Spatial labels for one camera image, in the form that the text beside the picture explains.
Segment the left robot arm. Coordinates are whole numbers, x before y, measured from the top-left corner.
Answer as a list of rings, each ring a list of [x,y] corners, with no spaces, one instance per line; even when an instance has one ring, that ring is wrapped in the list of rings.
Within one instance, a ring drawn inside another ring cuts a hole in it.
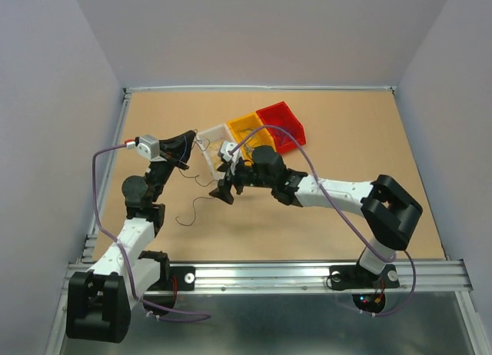
[[[121,185],[126,218],[111,245],[84,272],[68,282],[65,333],[71,339],[120,343],[131,323],[131,311],[141,294],[170,283],[171,270],[165,253],[146,251],[164,224],[165,205],[158,203],[174,169],[188,169],[195,132],[166,140],[143,135],[122,146],[148,162],[145,174],[127,177]]]

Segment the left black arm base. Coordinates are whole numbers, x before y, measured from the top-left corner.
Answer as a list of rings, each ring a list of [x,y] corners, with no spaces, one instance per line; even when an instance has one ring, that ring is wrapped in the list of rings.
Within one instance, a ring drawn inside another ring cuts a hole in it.
[[[148,291],[193,291],[196,269],[191,265],[171,265],[166,268],[165,275],[152,284]]]

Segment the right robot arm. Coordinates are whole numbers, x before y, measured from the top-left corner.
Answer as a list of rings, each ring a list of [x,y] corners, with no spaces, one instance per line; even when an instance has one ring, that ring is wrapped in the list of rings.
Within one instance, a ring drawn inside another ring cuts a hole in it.
[[[405,251],[421,219],[421,205],[391,176],[374,181],[336,181],[288,168],[272,147],[262,145],[251,161],[231,154],[226,143],[219,152],[223,177],[210,196],[233,204],[245,187],[268,188],[280,203],[295,207],[326,207],[342,218],[356,214],[366,220],[373,237],[354,266],[355,280],[370,286],[381,278],[384,268],[398,251]]]

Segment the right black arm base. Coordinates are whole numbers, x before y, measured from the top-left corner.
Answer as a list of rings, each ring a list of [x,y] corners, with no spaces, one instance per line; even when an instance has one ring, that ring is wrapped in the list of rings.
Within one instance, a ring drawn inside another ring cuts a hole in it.
[[[376,289],[381,284],[390,289],[400,286],[393,264],[386,265],[380,274],[373,274],[358,264],[331,266],[325,282],[328,288],[336,291]]]

